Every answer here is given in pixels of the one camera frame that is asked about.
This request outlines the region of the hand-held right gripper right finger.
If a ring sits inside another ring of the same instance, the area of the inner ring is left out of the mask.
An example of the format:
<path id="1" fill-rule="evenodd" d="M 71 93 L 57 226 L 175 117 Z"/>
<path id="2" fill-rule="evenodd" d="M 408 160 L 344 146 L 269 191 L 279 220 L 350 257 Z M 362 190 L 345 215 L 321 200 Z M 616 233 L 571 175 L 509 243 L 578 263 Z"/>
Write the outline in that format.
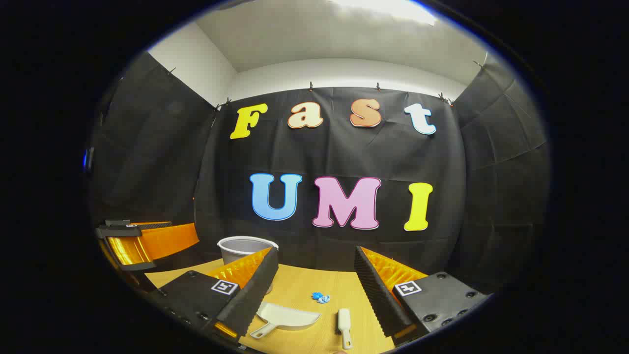
<path id="1" fill-rule="evenodd" d="M 353 269 L 396 347 L 456 324 L 490 298 L 445 271 L 427 275 L 362 246 Z"/>

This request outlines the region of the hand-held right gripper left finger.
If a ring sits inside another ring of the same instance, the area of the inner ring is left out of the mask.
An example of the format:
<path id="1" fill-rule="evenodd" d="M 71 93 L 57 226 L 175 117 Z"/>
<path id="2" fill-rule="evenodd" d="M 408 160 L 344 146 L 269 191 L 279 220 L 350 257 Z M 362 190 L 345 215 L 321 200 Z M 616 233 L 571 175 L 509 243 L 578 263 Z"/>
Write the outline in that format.
<path id="1" fill-rule="evenodd" d="M 189 270 L 148 292 L 151 304 L 207 338 L 238 343 L 278 271 L 276 247 L 267 247 L 209 273 Z"/>

